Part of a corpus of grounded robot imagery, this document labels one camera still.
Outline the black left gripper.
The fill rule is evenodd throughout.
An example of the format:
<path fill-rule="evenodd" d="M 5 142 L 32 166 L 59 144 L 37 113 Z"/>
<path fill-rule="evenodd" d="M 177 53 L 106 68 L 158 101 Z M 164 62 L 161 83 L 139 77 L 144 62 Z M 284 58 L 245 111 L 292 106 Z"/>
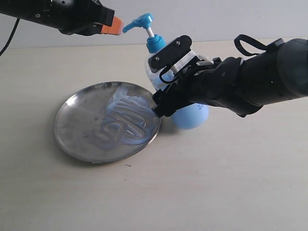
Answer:
<path fill-rule="evenodd" d="M 119 36 L 123 33 L 123 21 L 99 0 L 61 0 L 60 12 L 64 14 L 59 29 L 62 34 Z"/>

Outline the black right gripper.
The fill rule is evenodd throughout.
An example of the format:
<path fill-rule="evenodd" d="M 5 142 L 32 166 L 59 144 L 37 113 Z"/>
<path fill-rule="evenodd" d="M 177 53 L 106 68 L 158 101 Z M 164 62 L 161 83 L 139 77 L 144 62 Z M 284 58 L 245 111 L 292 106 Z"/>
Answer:
<path fill-rule="evenodd" d="M 152 111 L 157 117 L 170 117 L 179 109 L 200 103 L 217 106 L 206 97 L 208 77 L 214 69 L 190 69 L 176 74 L 177 81 L 168 85 L 164 90 L 158 90 L 153 95 L 156 104 Z"/>

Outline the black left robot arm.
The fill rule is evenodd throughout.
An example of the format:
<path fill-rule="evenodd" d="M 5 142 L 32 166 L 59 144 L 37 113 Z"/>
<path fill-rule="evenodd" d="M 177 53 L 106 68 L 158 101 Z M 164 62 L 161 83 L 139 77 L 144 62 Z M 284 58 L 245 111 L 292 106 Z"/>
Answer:
<path fill-rule="evenodd" d="M 98 0 L 1 0 L 0 13 L 56 28 L 65 35 L 121 35 L 124 24 Z"/>

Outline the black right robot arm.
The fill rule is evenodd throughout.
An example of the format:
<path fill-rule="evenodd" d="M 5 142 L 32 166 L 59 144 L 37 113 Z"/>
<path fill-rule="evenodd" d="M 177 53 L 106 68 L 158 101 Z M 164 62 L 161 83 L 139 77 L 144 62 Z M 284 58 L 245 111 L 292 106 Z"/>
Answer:
<path fill-rule="evenodd" d="M 189 36 L 180 36 L 148 59 L 153 73 L 172 71 L 166 88 L 153 95 L 158 117 L 173 115 L 193 103 L 226 108 L 240 117 L 264 105 L 308 95 L 308 41 L 277 39 L 262 44 L 247 35 L 234 39 L 242 57 L 199 58 Z"/>

